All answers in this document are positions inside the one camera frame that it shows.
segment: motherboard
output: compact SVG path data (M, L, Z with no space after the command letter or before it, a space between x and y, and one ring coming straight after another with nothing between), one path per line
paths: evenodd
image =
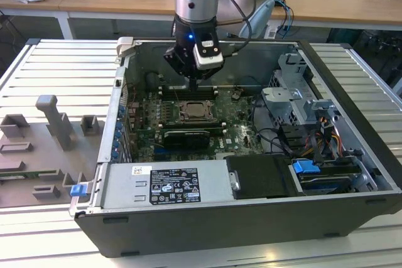
M134 162L224 159L264 153L243 89L133 91L128 103Z

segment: power supply label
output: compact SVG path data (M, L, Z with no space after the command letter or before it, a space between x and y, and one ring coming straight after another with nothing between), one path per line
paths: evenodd
M152 205L201 202L197 169L153 169L149 202Z

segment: blue cable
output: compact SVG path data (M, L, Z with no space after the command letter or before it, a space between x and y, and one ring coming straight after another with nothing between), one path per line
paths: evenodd
M282 39L284 39L287 36L287 34L289 33L289 30L290 30L291 14L290 14L290 10L289 10L288 6L284 2L282 2L280 0L275 0L275 1L278 2L280 5L282 5L283 8L285 9L286 13L288 14L288 28L286 30L286 33L282 36Z

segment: blue latch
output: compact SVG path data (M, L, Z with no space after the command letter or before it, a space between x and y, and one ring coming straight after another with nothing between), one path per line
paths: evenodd
M312 160L298 160L293 163L293 168L298 173L319 173L320 168L313 164Z
M85 197L87 196L88 184L84 185L73 185L71 187L70 196L71 197Z

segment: desk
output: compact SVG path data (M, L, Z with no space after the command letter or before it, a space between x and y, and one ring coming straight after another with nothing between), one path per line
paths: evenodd
M401 0L287 0L295 12L295 26L402 30ZM57 18L66 39L74 38L69 18L137 19L171 21L173 0L46 0L17 3L0 0L9 15ZM275 8L272 20L284 18Z

